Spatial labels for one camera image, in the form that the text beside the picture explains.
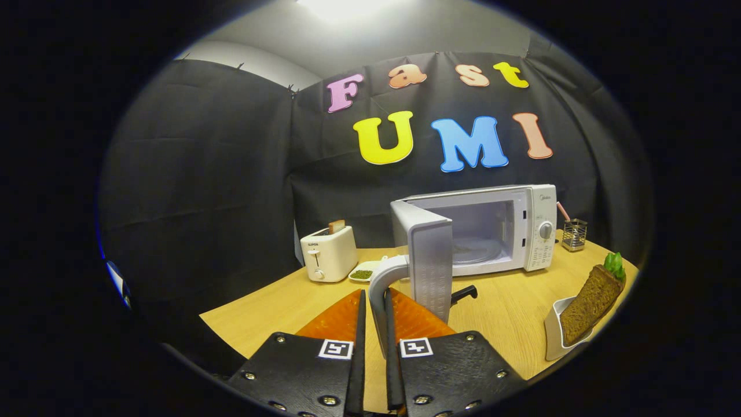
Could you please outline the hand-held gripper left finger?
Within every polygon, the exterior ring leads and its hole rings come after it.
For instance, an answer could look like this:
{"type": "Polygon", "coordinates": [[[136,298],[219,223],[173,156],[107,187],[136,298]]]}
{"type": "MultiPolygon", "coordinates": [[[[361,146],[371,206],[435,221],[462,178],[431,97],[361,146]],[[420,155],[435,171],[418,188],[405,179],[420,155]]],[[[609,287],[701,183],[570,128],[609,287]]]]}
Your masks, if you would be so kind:
{"type": "Polygon", "coordinates": [[[289,416],[361,416],[366,293],[355,290],[294,334],[274,332],[228,379],[241,395],[289,416]]]}

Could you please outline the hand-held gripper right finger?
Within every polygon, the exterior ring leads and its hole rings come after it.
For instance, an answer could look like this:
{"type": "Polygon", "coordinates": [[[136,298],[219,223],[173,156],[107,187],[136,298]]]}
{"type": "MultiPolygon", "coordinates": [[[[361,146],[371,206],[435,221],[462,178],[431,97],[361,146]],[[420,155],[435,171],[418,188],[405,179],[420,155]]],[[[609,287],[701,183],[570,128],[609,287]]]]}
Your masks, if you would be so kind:
{"type": "Polygon", "coordinates": [[[526,388],[481,333],[456,332],[394,288],[383,311],[387,403],[399,416],[472,416],[526,388]]]}

